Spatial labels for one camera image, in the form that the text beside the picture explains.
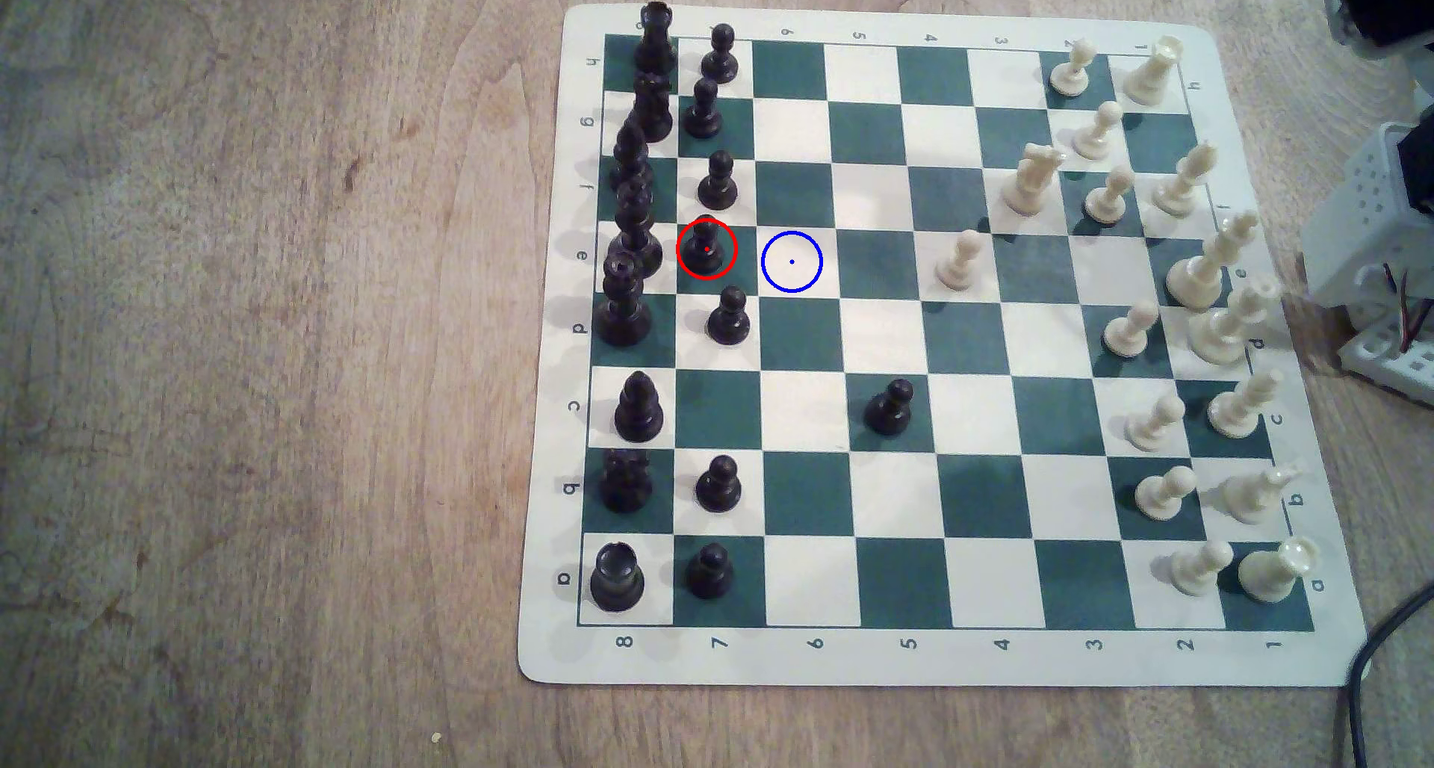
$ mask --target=white pawn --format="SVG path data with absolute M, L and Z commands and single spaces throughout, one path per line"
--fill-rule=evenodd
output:
M 1136 486 L 1136 506 L 1153 520 L 1172 520 L 1180 513 L 1180 500 L 1195 489 L 1190 466 L 1174 466 L 1164 477 L 1152 474 Z
M 1200 245 L 1200 255 L 1176 261 L 1166 272 L 1166 288 L 1180 305 L 1205 311 L 1220 298 L 1220 267 L 1239 259 L 1240 249 L 1255 239 L 1259 213 L 1243 211 L 1220 222 L 1220 229 Z
M 1071 148 L 1076 153 L 1091 160 L 1103 160 L 1106 155 L 1110 153 L 1110 139 L 1106 133 L 1120 123 L 1121 116 L 1126 110 L 1120 109 L 1116 102 L 1106 102 L 1096 107 L 1096 120 L 1090 126 L 1076 130 L 1076 138 L 1071 139 Z
M 1160 37 L 1150 52 L 1150 59 L 1126 76 L 1126 95 L 1130 100 L 1153 106 L 1164 97 L 1166 80 L 1170 79 L 1170 69 L 1180 62 L 1184 46 L 1174 37 Z
M 1319 547 L 1314 540 L 1304 536 L 1285 539 L 1273 553 L 1262 550 L 1240 560 L 1240 589 L 1260 603 L 1279 603 L 1318 562 Z
M 1160 320 L 1160 308 L 1154 301 L 1137 301 L 1130 311 L 1126 311 L 1124 318 L 1106 322 L 1100 340 L 1111 354 L 1133 358 L 1144 352 L 1146 332 L 1156 320 Z
M 978 229 L 962 229 L 956 234 L 956 245 L 941 264 L 936 264 L 936 278 L 949 288 L 961 291 L 971 285 L 977 255 L 985 245 L 985 238 Z
M 1210 364 L 1233 364 L 1245 355 L 1246 330 L 1269 315 L 1268 305 L 1279 298 L 1279 284 L 1269 277 L 1252 277 L 1230 292 L 1229 308 L 1216 308 L 1190 318 L 1190 350 Z
M 1126 215 L 1126 191 L 1136 183 L 1136 172 L 1129 165 L 1117 165 L 1106 175 L 1106 186 L 1086 193 L 1086 215 L 1103 225 L 1111 225 Z
M 1215 169 L 1219 152 L 1213 143 L 1200 142 L 1174 163 L 1174 173 L 1156 186 L 1154 202 L 1172 216 L 1187 216 L 1195 211 L 1195 189 L 1205 185 L 1205 176 Z
M 1215 395 L 1205 411 L 1210 427 L 1228 438 L 1246 438 L 1259 427 L 1260 410 L 1275 400 L 1283 380 L 1281 371 L 1260 371 L 1242 380 L 1233 391 Z
M 1071 60 L 1057 64 L 1051 70 L 1051 87 L 1063 96 L 1078 96 L 1090 85 L 1090 75 L 1086 66 L 1096 60 L 1096 43 L 1090 40 L 1076 40 L 1071 44 Z
M 1126 438 L 1137 448 L 1154 450 L 1164 440 L 1166 430 L 1184 417 L 1184 403 L 1180 395 L 1167 393 L 1157 400 L 1150 414 L 1126 417 Z
M 1170 577 L 1180 592 L 1199 597 L 1215 592 L 1220 570 L 1230 566 L 1235 550 L 1225 540 L 1207 540 L 1193 553 L 1170 556 Z

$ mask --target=white chess piece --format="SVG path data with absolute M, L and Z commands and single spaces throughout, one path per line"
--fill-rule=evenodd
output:
M 1086 215 L 1103 225 L 1111 225 L 1126 215 L 1126 191 L 1136 183 L 1136 172 L 1129 165 L 1117 165 L 1106 175 L 1104 188 L 1086 193 Z
M 1154 106 L 1164 97 L 1166 80 L 1170 79 L 1170 69 L 1180 62 L 1184 46 L 1174 37 L 1160 37 L 1150 59 L 1126 76 L 1124 90 L 1130 100 L 1137 105 Z
M 1275 400 L 1283 380 L 1281 371 L 1259 371 L 1242 380 L 1233 391 L 1215 395 L 1205 411 L 1210 427 L 1228 438 L 1246 438 L 1259 427 L 1260 410 Z
M 1215 592 L 1220 570 L 1230 566 L 1235 550 L 1225 540 L 1210 539 L 1193 553 L 1170 556 L 1170 577 L 1180 592 L 1199 597 Z
M 1176 261 L 1166 272 L 1166 288 L 1180 305 L 1205 311 L 1220 298 L 1220 267 L 1239 259 L 1240 248 L 1255 239 L 1259 213 L 1243 211 L 1220 222 L 1220 229 L 1200 245 L 1202 254 Z
M 1126 311 L 1124 318 L 1106 322 L 1100 340 L 1106 342 L 1106 348 L 1111 354 L 1133 358 L 1144 352 L 1146 332 L 1156 324 L 1156 320 L 1160 320 L 1160 308 L 1156 307 L 1156 302 L 1137 301 L 1130 307 L 1130 311 Z
M 1096 107 L 1096 120 L 1086 128 L 1077 129 L 1071 139 L 1076 153 L 1091 160 L 1103 160 L 1110 153 L 1110 139 L 1106 135 L 1113 126 L 1120 123 L 1126 110 L 1116 102 L 1106 102 Z
M 1195 489 L 1190 466 L 1174 466 L 1164 476 L 1152 474 L 1136 486 L 1136 506 L 1153 520 L 1172 520 L 1180 513 L 1180 500 Z
M 1229 308 L 1216 308 L 1190 318 L 1190 350 L 1210 364 L 1233 364 L 1245 355 L 1245 331 L 1262 322 L 1271 301 L 1279 298 L 1279 284 L 1271 277 L 1252 277 L 1230 292 Z
M 961 291 L 975 278 L 975 261 L 985 245 L 985 236 L 978 229 L 962 229 L 956 234 L 956 245 L 951 255 L 936 264 L 936 278 L 946 287 Z
M 1240 559 L 1240 589 L 1260 603 L 1279 603 L 1318 562 L 1319 547 L 1314 540 L 1304 536 L 1285 539 L 1273 553 L 1262 550 Z
M 1090 75 L 1086 66 L 1096 60 L 1096 43 L 1090 40 L 1076 40 L 1071 44 L 1071 60 L 1063 62 L 1051 69 L 1051 87 L 1063 96 L 1078 96 L 1090 85 Z
M 1184 417 L 1184 403 L 1180 395 L 1167 393 L 1157 400 L 1150 414 L 1126 417 L 1126 440 L 1141 450 L 1154 450 L 1164 440 L 1166 430 Z
M 1024 215 L 1035 215 L 1041 209 L 1041 193 L 1055 176 L 1055 168 L 1065 162 L 1065 155 L 1051 146 L 1027 143 L 1015 173 L 1001 186 L 1001 196 L 1011 209 Z

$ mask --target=black chess piece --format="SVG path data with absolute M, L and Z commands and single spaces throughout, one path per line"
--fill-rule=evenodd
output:
M 751 331 L 747 297 L 736 285 L 724 285 L 717 307 L 707 317 L 707 335 L 718 344 L 737 344 Z
M 741 480 L 737 480 L 737 461 L 724 453 L 713 459 L 707 473 L 697 479 L 697 503 L 710 513 L 727 513 L 741 500 Z
M 604 544 L 598 550 L 594 562 L 592 577 L 588 580 L 588 592 L 592 602 L 604 612 L 625 612 L 642 599 L 642 567 L 637 563 L 637 553 L 632 547 L 617 540 Z
M 899 434 L 911 426 L 911 398 L 915 394 L 911 381 L 893 378 L 886 390 L 872 395 L 862 414 L 866 426 L 878 434 Z
M 693 85 L 693 105 L 683 110 L 683 130 L 693 138 L 711 138 L 721 132 L 717 82 L 703 76 Z
M 677 49 L 667 37 L 667 30 L 673 26 L 673 9 L 654 0 L 644 6 L 640 14 L 642 39 L 632 53 L 632 63 L 644 73 L 667 73 L 677 67 Z
M 634 371 L 618 393 L 618 410 L 612 426 L 630 444 L 645 444 L 663 430 L 663 405 L 657 401 L 657 385 L 651 375 Z
M 609 249 L 602 261 L 602 294 L 608 301 L 592 309 L 598 338 L 630 347 L 652 331 L 652 309 L 642 301 L 642 271 L 627 249 Z
M 737 57 L 731 54 L 731 43 L 736 34 L 731 26 L 717 23 L 713 26 L 713 50 L 703 57 L 703 76 L 726 85 L 737 77 Z
M 687 590 L 703 600 L 716 600 L 731 589 L 733 569 L 727 549 L 716 542 L 687 562 Z
M 707 158 L 707 176 L 697 183 L 697 199 L 708 211 L 726 211 L 737 201 L 737 183 L 731 179 L 731 155 L 717 149 Z
M 647 473 L 647 451 L 608 448 L 602 454 L 602 479 L 598 496 L 612 513 L 641 510 L 652 499 L 652 477 Z

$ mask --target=green square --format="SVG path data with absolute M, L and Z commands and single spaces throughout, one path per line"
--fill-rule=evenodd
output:
M 711 138 L 693 138 L 683 129 L 683 115 L 693 106 L 691 96 L 677 99 L 677 113 L 673 115 L 677 132 L 677 156 L 680 158 L 708 158 L 717 149 L 727 149 L 727 155 L 739 160 L 750 160 L 756 156 L 754 135 L 751 129 L 751 99 L 717 99 L 717 112 L 721 113 L 721 132 Z
M 822 43 L 753 40 L 751 93 L 759 99 L 826 99 Z
M 832 102 L 832 162 L 906 165 L 901 105 Z
M 1096 388 L 1090 378 L 1012 375 L 1011 385 L 1022 451 L 1106 453 Z
M 852 536 L 852 467 L 842 451 L 763 451 L 767 536 Z
M 761 298 L 764 371 L 842 371 L 842 304 L 823 298 Z
M 1110 484 L 1116 489 L 1116 520 L 1124 540 L 1205 540 L 1205 520 L 1200 519 L 1200 499 L 1196 491 L 1180 500 L 1180 513 L 1170 520 L 1153 520 L 1136 504 L 1136 486 L 1146 477 L 1162 477 L 1174 466 L 1190 466 L 1189 460 L 1160 457 L 1111 457 Z
M 856 539 L 862 628 L 951 628 L 942 539 Z
M 1044 109 L 977 107 L 981 165 L 1015 168 L 1027 143 L 1051 145 L 1051 120 Z
M 999 302 L 921 304 L 931 374 L 1010 374 Z
M 673 533 L 673 450 L 647 450 L 647 473 L 652 479 L 652 499 L 632 513 L 612 513 L 602 503 L 602 454 L 607 448 L 588 448 L 582 480 L 584 533 Z
M 886 393 L 892 378 L 906 378 L 916 394 L 911 398 L 911 426 L 888 438 L 866 428 L 862 416 L 873 395 Z M 931 390 L 925 374 L 846 374 L 846 411 L 852 450 L 936 450 L 931 433 Z
M 604 294 L 594 292 L 594 311 L 607 305 Z M 671 294 L 644 294 L 652 312 L 652 331 L 631 347 L 614 347 L 592 334 L 592 364 L 597 368 L 673 368 L 677 364 L 677 298 Z
M 1048 630 L 1134 630 L 1120 540 L 1037 540 Z
M 687 563 L 707 544 L 721 544 L 731 562 L 731 589 L 703 600 L 687 589 Z M 673 539 L 673 625 L 677 628 L 764 628 L 767 565 L 763 540 L 751 536 Z M 660 592 L 652 586 L 648 592 Z
M 985 182 L 979 168 L 906 169 L 911 216 L 916 229 L 989 229 Z
M 893 229 L 839 229 L 842 298 L 916 301 L 916 244 L 909 232 Z
M 1014 456 L 936 456 L 948 539 L 1030 539 L 1025 469 Z
M 832 166 L 757 160 L 757 224 L 835 228 Z

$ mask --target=white square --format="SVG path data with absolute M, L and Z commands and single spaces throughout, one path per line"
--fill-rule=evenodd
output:
M 592 602 L 592 569 L 607 544 L 632 547 L 642 570 L 642 599 L 625 612 L 604 612 Z M 584 533 L 578 567 L 578 622 L 582 625 L 673 625 L 673 537 L 658 533 Z
M 767 536 L 764 544 L 769 626 L 862 625 L 856 539 Z
M 1011 375 L 929 374 L 926 390 L 938 453 L 1021 453 Z
M 644 368 L 644 374 L 652 378 L 652 384 L 657 387 L 657 400 L 663 405 L 664 413 L 674 407 L 677 400 L 677 371 L 673 368 Z M 634 444 L 624 441 L 618 434 L 618 428 L 612 426 L 612 414 L 618 410 L 618 394 L 622 393 L 622 383 L 627 377 L 634 374 L 634 368 L 607 368 L 601 365 L 592 370 L 592 404 L 588 407 L 591 410 L 591 426 L 592 430 L 588 434 L 588 446 L 595 448 L 670 448 L 677 440 L 675 418 L 667 414 L 663 421 L 663 430 L 645 444 Z
M 1116 489 L 1104 457 L 1030 453 L 1021 467 L 1034 539 L 1120 540 Z
M 852 526 L 858 539 L 939 539 L 936 456 L 852 451 Z
M 826 46 L 826 100 L 901 103 L 893 46 Z
M 826 102 L 753 99 L 751 130 L 759 160 L 832 162 Z
M 1090 377 L 1090 348 L 1080 305 L 1002 302 L 1001 325 L 1012 375 Z
M 847 374 L 925 374 L 921 301 L 843 298 L 842 361 Z
M 1156 450 L 1136 447 L 1126 437 L 1126 424 L 1141 420 L 1154 410 L 1162 395 L 1176 393 L 1170 378 L 1096 378 L 1096 410 L 1100 411 L 1100 431 L 1110 457 L 1190 457 L 1184 423 L 1166 428 L 1164 440 Z
M 906 165 L 981 168 L 981 135 L 971 106 L 901 105 Z
M 1170 556 L 1200 549 L 1197 540 L 1121 540 L 1136 628 L 1225 629 L 1220 595 L 1192 597 L 1172 583 Z
M 1073 235 L 1070 241 L 1076 294 L 1081 302 L 1129 307 L 1136 301 L 1156 301 L 1144 238 Z
M 697 503 L 697 479 L 724 453 L 737 461 L 741 499 L 737 507 L 711 513 Z M 761 451 L 751 448 L 677 448 L 673 453 L 673 533 L 677 536 L 761 536 L 766 506 L 761 500 Z
M 835 163 L 836 228 L 911 229 L 911 179 L 903 165 Z
M 766 450 L 847 450 L 852 440 L 846 426 L 846 374 L 761 373 Z
M 954 628 L 1045 628 L 1031 539 L 946 539 Z

